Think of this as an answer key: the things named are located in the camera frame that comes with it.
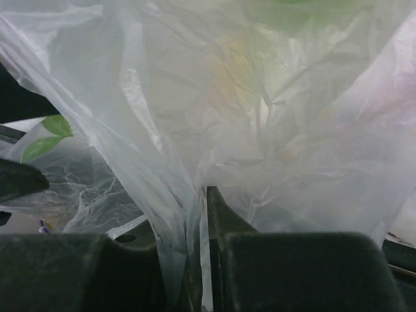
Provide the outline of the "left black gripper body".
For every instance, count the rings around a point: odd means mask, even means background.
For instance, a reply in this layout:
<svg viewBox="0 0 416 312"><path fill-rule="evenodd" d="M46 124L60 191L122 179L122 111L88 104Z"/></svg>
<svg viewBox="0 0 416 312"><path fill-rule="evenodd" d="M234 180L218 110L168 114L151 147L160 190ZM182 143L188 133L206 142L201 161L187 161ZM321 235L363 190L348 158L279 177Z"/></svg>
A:
<svg viewBox="0 0 416 312"><path fill-rule="evenodd" d="M1 66L1 223L20 215L39 225L59 228L56 155L62 140L48 133L42 122L58 115L44 97L24 89Z"/></svg>

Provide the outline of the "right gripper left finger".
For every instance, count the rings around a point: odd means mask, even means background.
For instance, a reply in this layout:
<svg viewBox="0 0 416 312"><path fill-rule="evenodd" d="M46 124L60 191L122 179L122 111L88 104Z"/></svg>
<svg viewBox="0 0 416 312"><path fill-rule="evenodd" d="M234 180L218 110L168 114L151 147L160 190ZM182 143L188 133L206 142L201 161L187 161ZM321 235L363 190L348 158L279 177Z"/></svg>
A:
<svg viewBox="0 0 416 312"><path fill-rule="evenodd" d="M155 237L144 221L97 234L2 235L2 311L193 311L168 303Z"/></svg>

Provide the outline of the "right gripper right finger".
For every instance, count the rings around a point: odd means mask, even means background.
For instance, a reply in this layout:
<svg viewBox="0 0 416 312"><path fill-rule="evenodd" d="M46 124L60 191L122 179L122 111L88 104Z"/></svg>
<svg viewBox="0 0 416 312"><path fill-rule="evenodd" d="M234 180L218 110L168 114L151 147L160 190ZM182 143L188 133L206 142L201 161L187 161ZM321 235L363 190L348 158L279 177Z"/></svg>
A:
<svg viewBox="0 0 416 312"><path fill-rule="evenodd" d="M260 233L207 189L215 311L406 311L379 247L359 233Z"/></svg>

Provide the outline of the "translucent white plastic bag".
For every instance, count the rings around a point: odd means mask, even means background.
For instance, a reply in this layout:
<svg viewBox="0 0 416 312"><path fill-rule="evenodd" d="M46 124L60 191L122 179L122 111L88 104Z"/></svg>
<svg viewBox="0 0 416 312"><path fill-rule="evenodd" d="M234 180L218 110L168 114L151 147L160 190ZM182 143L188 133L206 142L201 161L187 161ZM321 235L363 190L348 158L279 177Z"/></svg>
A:
<svg viewBox="0 0 416 312"><path fill-rule="evenodd" d="M171 301L212 280L207 189L263 233L380 246L415 194L415 2L288 34L248 1L2 1L1 58L59 115L56 232L148 221Z"/></svg>

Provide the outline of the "green fake fruit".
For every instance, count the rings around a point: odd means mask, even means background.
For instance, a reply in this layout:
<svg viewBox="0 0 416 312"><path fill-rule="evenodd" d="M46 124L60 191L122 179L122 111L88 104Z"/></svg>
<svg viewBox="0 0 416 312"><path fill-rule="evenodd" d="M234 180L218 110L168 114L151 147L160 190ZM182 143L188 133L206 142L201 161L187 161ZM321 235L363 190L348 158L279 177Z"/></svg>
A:
<svg viewBox="0 0 416 312"><path fill-rule="evenodd" d="M356 1L248 1L253 21L273 31L295 34L342 25L354 16Z"/></svg>

